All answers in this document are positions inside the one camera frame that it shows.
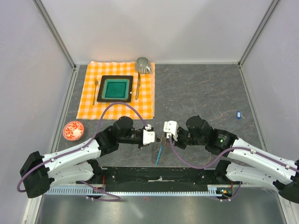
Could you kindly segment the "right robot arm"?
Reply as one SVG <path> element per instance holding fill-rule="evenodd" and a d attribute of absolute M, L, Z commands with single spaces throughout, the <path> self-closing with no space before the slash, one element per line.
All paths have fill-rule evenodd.
<path fill-rule="evenodd" d="M 214 178 L 218 183 L 242 182 L 260 185 L 284 199 L 299 202 L 299 162 L 259 149 L 242 138 L 212 128 L 200 116 L 186 121 L 186 129 L 176 121 L 166 121 L 163 130 L 171 147 L 204 146 L 216 155 Z"/>

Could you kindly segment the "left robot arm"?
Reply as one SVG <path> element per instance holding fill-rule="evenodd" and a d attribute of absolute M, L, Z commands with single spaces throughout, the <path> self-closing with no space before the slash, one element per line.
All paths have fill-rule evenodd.
<path fill-rule="evenodd" d="M 99 183 L 103 173 L 97 158 L 118 150 L 120 144 L 138 148 L 156 142 L 153 126 L 133 127 L 133 120 L 120 117 L 113 125 L 98 132 L 93 138 L 56 153 L 41 155 L 35 151 L 24 162 L 17 191 L 28 198 L 45 194 L 50 188 L 70 182 Z"/>

